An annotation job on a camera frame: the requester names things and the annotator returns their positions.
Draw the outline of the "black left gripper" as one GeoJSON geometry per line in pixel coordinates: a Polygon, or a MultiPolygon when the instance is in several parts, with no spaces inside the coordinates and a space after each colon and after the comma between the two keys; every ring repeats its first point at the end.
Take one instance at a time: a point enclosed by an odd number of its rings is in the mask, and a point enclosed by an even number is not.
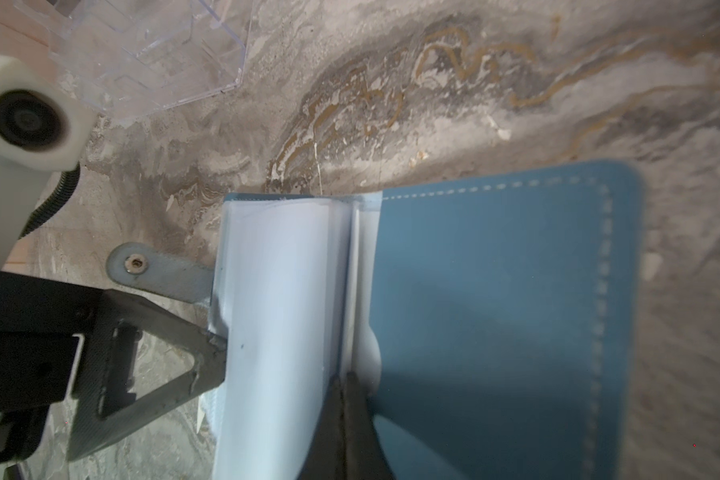
{"type": "Polygon", "coordinates": [[[0,464],[38,448],[50,406],[67,395],[83,335],[70,461],[225,377],[225,339],[143,297],[0,271],[0,464]]]}

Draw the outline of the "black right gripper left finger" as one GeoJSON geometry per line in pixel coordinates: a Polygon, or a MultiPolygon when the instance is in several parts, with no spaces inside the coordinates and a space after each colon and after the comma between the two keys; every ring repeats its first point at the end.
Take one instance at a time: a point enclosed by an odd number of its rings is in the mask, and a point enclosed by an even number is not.
{"type": "Polygon", "coordinates": [[[342,382],[334,376],[328,386],[314,435],[298,480],[345,478],[344,403],[342,382]]]}

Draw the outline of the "clear acrylic card stand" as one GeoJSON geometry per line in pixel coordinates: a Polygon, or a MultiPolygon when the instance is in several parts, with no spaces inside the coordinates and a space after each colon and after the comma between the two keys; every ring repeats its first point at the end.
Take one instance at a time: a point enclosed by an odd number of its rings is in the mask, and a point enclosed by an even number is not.
{"type": "Polygon", "coordinates": [[[49,34],[61,89],[133,119],[238,87],[254,4],[245,0],[17,1],[49,34]]]}

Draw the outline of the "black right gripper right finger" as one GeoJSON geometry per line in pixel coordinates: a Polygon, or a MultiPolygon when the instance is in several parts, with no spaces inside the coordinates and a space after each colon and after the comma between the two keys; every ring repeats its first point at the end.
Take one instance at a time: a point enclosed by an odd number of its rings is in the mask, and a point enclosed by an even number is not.
{"type": "Polygon", "coordinates": [[[345,478],[394,479],[368,409],[365,387],[354,372],[343,383],[345,478]]]}

